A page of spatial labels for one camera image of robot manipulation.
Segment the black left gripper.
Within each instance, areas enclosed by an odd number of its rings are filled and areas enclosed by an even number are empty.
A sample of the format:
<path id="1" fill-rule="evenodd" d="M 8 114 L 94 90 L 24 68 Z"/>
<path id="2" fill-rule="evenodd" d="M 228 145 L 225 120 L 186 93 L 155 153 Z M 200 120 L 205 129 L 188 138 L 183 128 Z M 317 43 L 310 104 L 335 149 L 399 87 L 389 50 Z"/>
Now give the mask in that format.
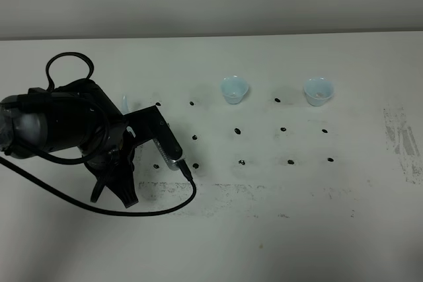
<path id="1" fill-rule="evenodd" d="M 89 172 L 99 176 L 90 201 L 96 203 L 107 187 L 127 209 L 138 203 L 134 186 L 135 148 L 153 140 L 168 158 L 169 126 L 156 106 L 127 115 L 114 105 L 102 105 L 101 108 L 110 124 L 110 131 L 101 152 L 85 163 Z"/>

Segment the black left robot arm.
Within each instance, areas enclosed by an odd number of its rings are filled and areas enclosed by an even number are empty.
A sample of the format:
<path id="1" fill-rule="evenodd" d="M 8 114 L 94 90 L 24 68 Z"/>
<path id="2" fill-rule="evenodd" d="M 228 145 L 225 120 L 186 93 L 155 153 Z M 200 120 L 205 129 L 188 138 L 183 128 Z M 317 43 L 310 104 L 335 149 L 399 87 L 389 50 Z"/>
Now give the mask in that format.
<path id="1" fill-rule="evenodd" d="M 62 165 L 84 164 L 96 178 L 91 201 L 104 188 L 124 204 L 138 202 L 135 149 L 154 141 L 169 166 L 182 150 L 156 106 L 123 114 L 90 79 L 1 101 L 1 151 L 16 159 L 41 157 Z"/>

